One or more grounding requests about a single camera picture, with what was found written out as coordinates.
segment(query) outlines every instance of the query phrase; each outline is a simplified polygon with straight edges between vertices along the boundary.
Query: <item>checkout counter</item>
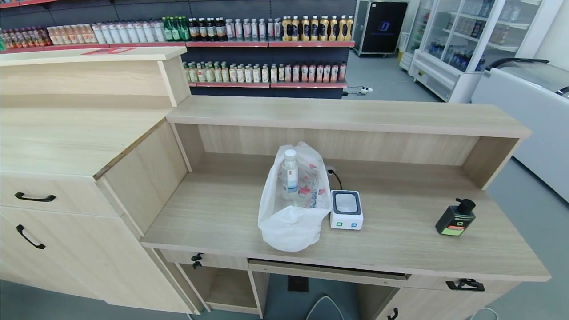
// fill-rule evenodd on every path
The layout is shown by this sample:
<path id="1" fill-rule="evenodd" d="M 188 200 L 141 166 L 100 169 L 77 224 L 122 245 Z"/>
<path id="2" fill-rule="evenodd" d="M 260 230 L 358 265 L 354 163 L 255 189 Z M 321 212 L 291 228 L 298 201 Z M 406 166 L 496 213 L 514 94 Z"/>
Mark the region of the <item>checkout counter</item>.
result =
<path id="1" fill-rule="evenodd" d="M 462 320 L 551 277 L 485 191 L 531 134 L 497 107 L 190 96 L 183 52 L 0 56 L 0 278 L 262 318 L 277 273 L 356 283 L 364 320 Z M 282 252 L 258 205 L 278 148 L 298 141 L 359 191 L 365 224 L 326 217 L 317 243 Z M 477 218 L 440 235 L 455 198 Z"/>

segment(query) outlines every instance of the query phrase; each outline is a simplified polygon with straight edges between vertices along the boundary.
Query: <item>drawer handle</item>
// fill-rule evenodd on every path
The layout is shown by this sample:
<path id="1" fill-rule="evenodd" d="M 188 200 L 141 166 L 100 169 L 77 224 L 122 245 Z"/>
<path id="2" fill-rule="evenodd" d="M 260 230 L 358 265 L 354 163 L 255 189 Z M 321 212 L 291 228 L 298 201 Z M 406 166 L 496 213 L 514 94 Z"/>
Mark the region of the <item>drawer handle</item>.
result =
<path id="1" fill-rule="evenodd" d="M 388 315 L 387 320 L 395 320 L 398 315 L 399 315 L 399 310 L 397 310 L 397 308 L 394 308 L 393 309 L 393 317 L 391 315 Z"/>
<path id="2" fill-rule="evenodd" d="M 20 200 L 37 201 L 37 202 L 52 202 L 53 200 L 55 200 L 55 196 L 52 194 L 49 196 L 46 196 L 43 199 L 24 198 L 25 194 L 23 192 L 17 192 L 15 194 L 15 196 L 16 196 L 16 198 L 18 198 Z"/>
<path id="3" fill-rule="evenodd" d="M 201 257 L 202 253 L 198 253 L 195 256 L 192 257 L 192 261 L 200 261 L 202 259 Z"/>
<path id="4" fill-rule="evenodd" d="M 43 250 L 46 248 L 46 246 L 43 243 L 35 244 L 30 239 L 28 239 L 28 237 L 26 237 L 24 235 L 24 229 L 25 229 L 24 226 L 21 224 L 18 224 L 18 226 L 16 227 L 16 230 L 18 230 L 18 233 L 20 235 L 22 235 L 22 237 L 24 237 L 24 239 L 28 240 L 28 242 L 31 243 L 34 247 L 36 247 L 37 249 L 40 249 L 40 250 Z"/>
<path id="5" fill-rule="evenodd" d="M 480 292 L 484 292 L 485 290 L 484 285 L 474 279 L 460 279 L 458 285 L 456 285 L 454 281 L 447 281 L 447 286 L 451 290 Z"/>

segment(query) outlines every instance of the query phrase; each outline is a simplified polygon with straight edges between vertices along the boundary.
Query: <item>black wall panel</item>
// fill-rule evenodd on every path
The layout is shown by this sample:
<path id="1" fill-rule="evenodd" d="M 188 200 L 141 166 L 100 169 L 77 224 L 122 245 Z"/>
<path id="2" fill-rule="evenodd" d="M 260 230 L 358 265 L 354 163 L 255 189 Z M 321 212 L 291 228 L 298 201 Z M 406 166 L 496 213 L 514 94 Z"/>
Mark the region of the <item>black wall panel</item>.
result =
<path id="1" fill-rule="evenodd" d="M 163 16 L 189 18 L 282 18 L 284 15 L 350 15 L 356 0 L 64 0 L 0 10 L 2 29 L 30 26 L 153 19 Z M 188 48 L 182 56 L 191 61 L 226 61 L 229 64 L 279 64 L 341 62 L 348 48 Z M 194 95 L 310 97 L 340 99 L 342 89 L 203 88 Z"/>

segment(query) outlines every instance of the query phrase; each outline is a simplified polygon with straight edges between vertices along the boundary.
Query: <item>plastic bag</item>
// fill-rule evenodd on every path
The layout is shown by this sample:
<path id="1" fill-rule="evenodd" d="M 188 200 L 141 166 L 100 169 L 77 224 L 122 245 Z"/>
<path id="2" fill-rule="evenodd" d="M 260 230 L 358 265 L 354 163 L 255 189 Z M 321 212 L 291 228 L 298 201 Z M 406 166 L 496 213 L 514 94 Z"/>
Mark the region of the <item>plastic bag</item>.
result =
<path id="1" fill-rule="evenodd" d="M 285 206 L 279 177 L 285 151 L 294 149 L 299 162 L 296 206 Z M 322 219 L 332 210 L 332 195 L 322 157 L 304 142 L 281 146 L 269 171 L 259 206 L 263 240 L 282 251 L 300 251 L 320 239 Z"/>

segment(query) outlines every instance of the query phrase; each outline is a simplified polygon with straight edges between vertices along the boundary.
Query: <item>counter top surface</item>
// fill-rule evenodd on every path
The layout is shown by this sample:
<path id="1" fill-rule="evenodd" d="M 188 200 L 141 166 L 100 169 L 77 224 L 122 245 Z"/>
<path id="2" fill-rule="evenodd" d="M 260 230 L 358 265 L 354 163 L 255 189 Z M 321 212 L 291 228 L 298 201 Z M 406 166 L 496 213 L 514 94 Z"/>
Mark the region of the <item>counter top surface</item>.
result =
<path id="1" fill-rule="evenodd" d="M 0 171 L 98 179 L 171 109 L 152 96 L 3 96 Z"/>
<path id="2" fill-rule="evenodd" d="M 146 247 L 341 268 L 510 281 L 551 276 L 490 196 L 457 166 L 325 160 L 347 190 L 360 192 L 362 230 L 332 229 L 300 252 L 263 241 L 259 202 L 274 157 L 206 153 L 141 240 Z M 334 178 L 331 188 L 338 188 Z M 455 198 L 476 203 L 459 237 L 435 224 Z"/>
<path id="3" fill-rule="evenodd" d="M 167 116 L 182 124 L 358 130 L 526 138 L 531 131 L 494 105 L 192 96 Z"/>
<path id="4" fill-rule="evenodd" d="M 187 49 L 185 47 L 142 47 L 142 48 L 104 48 L 115 50 L 113 54 L 87 54 L 98 49 L 74 49 L 23 52 L 19 54 L 0 55 L 0 67 L 11 65 L 97 62 L 97 61 L 160 61 L 179 56 Z"/>

